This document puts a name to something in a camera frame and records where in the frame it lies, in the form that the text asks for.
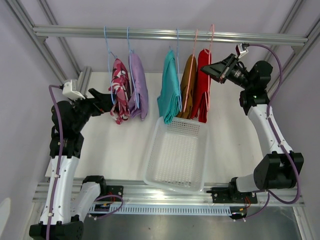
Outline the red trousers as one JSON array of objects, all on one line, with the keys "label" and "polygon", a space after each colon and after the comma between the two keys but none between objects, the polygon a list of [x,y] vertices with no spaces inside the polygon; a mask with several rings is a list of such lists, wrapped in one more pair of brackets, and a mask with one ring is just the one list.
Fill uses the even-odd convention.
[{"label": "red trousers", "polygon": [[201,68],[210,65],[211,59],[212,55],[207,48],[200,51],[198,55],[196,82],[194,84],[191,118],[198,118],[198,121],[201,123],[207,122],[211,84],[211,79],[207,74],[201,71]]}]

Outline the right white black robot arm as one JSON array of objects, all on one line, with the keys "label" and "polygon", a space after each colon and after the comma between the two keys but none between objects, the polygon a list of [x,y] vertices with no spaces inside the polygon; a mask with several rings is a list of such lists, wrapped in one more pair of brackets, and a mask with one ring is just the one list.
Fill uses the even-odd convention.
[{"label": "right white black robot arm", "polygon": [[252,174],[232,178],[227,188],[211,188],[213,202],[243,203],[256,192],[296,187],[304,157],[287,143],[269,105],[266,88],[273,67],[260,60],[247,70],[235,54],[230,54],[220,62],[201,67],[201,71],[218,83],[229,80],[243,89],[239,103],[256,130],[263,154]]}]

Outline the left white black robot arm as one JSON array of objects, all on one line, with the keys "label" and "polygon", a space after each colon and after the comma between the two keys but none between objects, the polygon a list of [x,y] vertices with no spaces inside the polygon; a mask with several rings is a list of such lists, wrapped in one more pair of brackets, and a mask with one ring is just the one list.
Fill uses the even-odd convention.
[{"label": "left white black robot arm", "polygon": [[84,137],[81,133],[91,117],[113,108],[114,94],[89,89],[91,97],[57,101],[51,93],[50,182],[45,206],[37,224],[29,228],[34,240],[80,240],[84,221],[95,200],[107,197],[108,188],[102,175],[87,176],[80,192],[72,200],[76,169],[80,162]]}]

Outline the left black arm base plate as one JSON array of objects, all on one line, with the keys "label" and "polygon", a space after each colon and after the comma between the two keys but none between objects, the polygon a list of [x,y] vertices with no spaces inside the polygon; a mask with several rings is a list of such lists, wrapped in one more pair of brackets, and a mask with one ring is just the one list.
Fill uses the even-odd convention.
[{"label": "left black arm base plate", "polygon": [[[115,195],[119,197],[123,197],[124,187],[122,185],[107,185],[106,186],[106,193],[107,195]],[[107,197],[105,200],[108,202],[121,202],[118,197]]]}]

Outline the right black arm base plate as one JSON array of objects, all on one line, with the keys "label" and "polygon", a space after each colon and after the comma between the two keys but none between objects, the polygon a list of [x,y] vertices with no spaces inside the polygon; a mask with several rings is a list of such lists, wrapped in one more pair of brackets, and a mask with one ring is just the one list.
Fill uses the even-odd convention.
[{"label": "right black arm base plate", "polygon": [[226,187],[212,187],[206,191],[212,197],[215,204],[257,204],[257,196],[253,196],[251,192],[239,192]]}]

